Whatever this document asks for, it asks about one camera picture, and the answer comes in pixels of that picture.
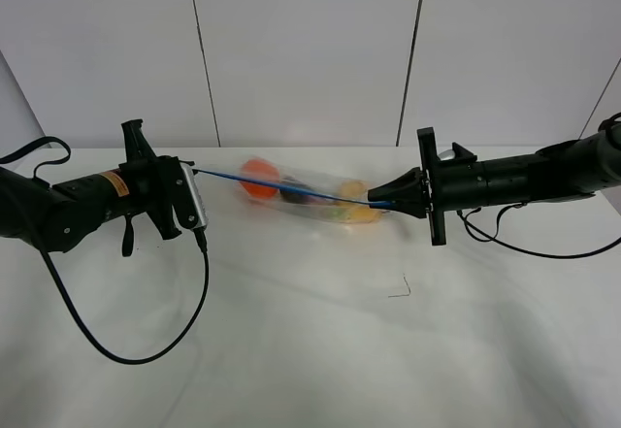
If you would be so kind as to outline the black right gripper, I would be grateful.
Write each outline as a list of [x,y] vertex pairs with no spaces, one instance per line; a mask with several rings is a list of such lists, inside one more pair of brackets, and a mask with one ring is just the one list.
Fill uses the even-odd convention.
[[[446,244],[444,214],[481,206],[485,177],[481,162],[442,163],[432,127],[417,131],[423,171],[412,168],[395,180],[368,191],[370,202],[390,202],[390,210],[415,218],[428,216],[433,246]],[[425,182],[427,200],[424,199]]]

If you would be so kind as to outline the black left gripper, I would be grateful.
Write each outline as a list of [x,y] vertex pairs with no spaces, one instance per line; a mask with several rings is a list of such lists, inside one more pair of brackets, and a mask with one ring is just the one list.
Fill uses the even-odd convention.
[[125,232],[121,253],[129,257],[134,248],[132,219],[147,214],[160,236],[172,240],[180,230],[194,227],[194,199],[188,172],[182,163],[195,166],[191,160],[158,156],[142,131],[140,119],[121,124],[126,162],[119,166],[122,180],[129,188],[129,208],[124,213]]

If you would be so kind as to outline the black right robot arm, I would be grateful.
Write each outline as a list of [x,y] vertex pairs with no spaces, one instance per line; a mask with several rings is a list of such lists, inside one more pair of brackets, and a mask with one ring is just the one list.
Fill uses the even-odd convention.
[[386,210],[427,219],[434,246],[446,244],[444,214],[488,206],[589,198],[620,184],[620,115],[598,132],[530,154],[480,160],[453,143],[437,153],[434,129],[417,131],[421,165],[372,188],[368,200]]

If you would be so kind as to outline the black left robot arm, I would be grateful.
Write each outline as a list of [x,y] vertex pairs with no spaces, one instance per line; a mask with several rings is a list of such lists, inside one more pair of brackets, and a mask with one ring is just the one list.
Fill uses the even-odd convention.
[[132,218],[147,214],[164,240],[182,229],[207,225],[205,209],[191,169],[174,156],[155,154],[142,121],[121,124],[126,161],[117,168],[54,185],[34,176],[1,171],[1,235],[33,246],[27,215],[47,252],[67,252],[102,224],[125,219],[121,254],[133,252]]

